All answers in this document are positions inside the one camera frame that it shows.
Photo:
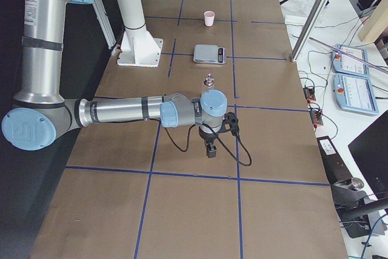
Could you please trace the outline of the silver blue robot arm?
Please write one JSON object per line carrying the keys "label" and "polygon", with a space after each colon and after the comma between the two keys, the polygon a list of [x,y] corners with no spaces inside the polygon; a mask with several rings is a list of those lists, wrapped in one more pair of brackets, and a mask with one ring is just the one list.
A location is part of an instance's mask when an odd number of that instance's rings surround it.
{"label": "silver blue robot arm", "polygon": [[2,119],[4,137],[22,150],[40,150],[55,139],[91,124],[155,120],[163,127],[198,127],[209,158],[226,131],[227,98],[208,90],[200,98],[180,93],[127,99],[64,99],[60,92],[65,11],[69,2],[93,0],[25,0],[22,37],[22,83],[14,108]]}

